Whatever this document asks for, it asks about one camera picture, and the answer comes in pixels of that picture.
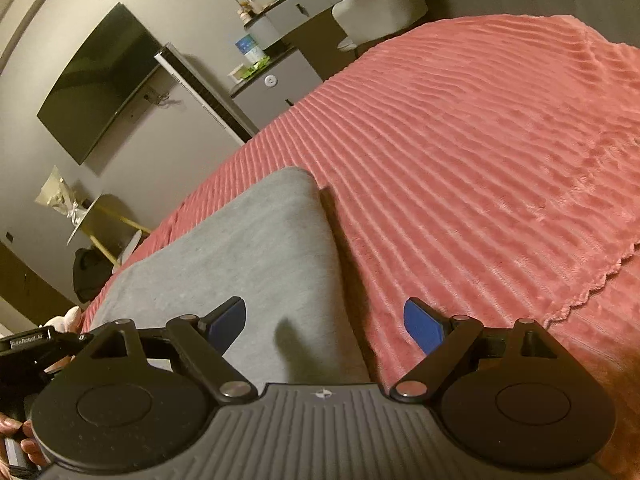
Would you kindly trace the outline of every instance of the blue gripper pad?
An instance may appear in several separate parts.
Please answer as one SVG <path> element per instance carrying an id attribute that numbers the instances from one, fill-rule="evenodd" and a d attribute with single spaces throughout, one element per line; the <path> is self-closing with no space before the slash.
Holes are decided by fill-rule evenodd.
<path id="1" fill-rule="evenodd" d="M 442 343 L 445 336 L 441 323 L 412 300 L 404 304 L 404 328 L 427 355 Z"/>
<path id="2" fill-rule="evenodd" d="M 246 306 L 240 298 L 231 298 L 218 308 L 224 313 L 207 327 L 206 338 L 220 355 L 238 338 L 246 323 Z"/>

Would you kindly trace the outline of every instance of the gray textured handle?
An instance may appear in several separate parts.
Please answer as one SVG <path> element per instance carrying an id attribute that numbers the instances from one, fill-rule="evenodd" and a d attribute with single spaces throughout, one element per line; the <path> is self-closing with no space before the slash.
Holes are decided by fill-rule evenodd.
<path id="1" fill-rule="evenodd" d="M 4 438 L 4 448 L 6 449 L 6 459 L 9 465 L 18 467 L 29 467 L 29 457 L 20 447 L 20 442 L 12 438 Z"/>
<path id="2" fill-rule="evenodd" d="M 256 402 L 219 410 L 186 452 L 127 480 L 606 480 L 593 463 L 524 474 L 467 455 L 431 412 L 382 395 L 375 384 L 271 384 Z M 46 480 L 91 478 L 52 466 Z M 100 476 L 102 480 L 120 478 Z"/>

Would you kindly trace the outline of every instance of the wooden table leg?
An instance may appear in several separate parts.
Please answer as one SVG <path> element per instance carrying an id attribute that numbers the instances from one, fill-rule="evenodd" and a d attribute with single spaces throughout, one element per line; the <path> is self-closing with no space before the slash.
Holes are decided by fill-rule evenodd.
<path id="1" fill-rule="evenodd" d="M 96 238 L 94 235 L 89 235 L 89 240 L 91 240 L 91 242 L 100 250 L 100 252 L 107 257 L 107 260 L 109 260 L 114 267 L 118 268 L 120 266 L 116 257 L 113 256 L 113 254 L 111 254 L 109 250 L 100 243 L 100 240 L 98 240 L 98 238 Z"/>
<path id="2" fill-rule="evenodd" d="M 112 211 L 111 209 L 108 209 L 104 206 L 101 206 L 99 204 L 96 204 L 94 206 L 96 209 L 99 209 L 100 211 L 102 211 L 103 213 L 109 215 L 109 216 L 113 216 L 114 218 L 117 218 L 118 220 L 120 220 L 121 222 L 125 223 L 126 225 L 130 225 L 131 227 L 133 227 L 134 229 L 140 230 L 143 233 L 146 234 L 151 234 L 151 230 L 147 229 L 146 227 L 142 227 L 142 225 L 140 225 L 137 222 L 134 222 L 133 220 L 130 220 L 129 218 L 126 218 L 122 215 L 119 215 L 118 213 Z"/>

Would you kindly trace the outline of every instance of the drawer handle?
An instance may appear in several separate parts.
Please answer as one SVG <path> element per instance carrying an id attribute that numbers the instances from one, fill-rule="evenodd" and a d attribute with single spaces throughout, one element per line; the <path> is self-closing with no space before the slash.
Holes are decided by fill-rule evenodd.
<path id="1" fill-rule="evenodd" d="M 309 12 L 308 12 L 308 10 L 305 9 L 305 7 L 303 7 L 300 4 L 296 4 L 296 7 L 300 11 L 300 14 L 304 14 L 306 17 L 309 17 Z"/>

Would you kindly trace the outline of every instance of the metal pivot screw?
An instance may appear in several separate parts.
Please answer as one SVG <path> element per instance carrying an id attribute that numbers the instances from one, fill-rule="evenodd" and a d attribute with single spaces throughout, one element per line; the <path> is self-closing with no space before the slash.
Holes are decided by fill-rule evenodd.
<path id="1" fill-rule="evenodd" d="M 403 397 L 420 397 L 427 392 L 427 386 L 420 381 L 402 381 L 396 386 L 396 392 Z"/>
<path id="2" fill-rule="evenodd" d="M 229 381 L 220 386 L 220 393 L 225 397 L 244 397 L 251 392 L 251 385 L 244 381 Z"/>

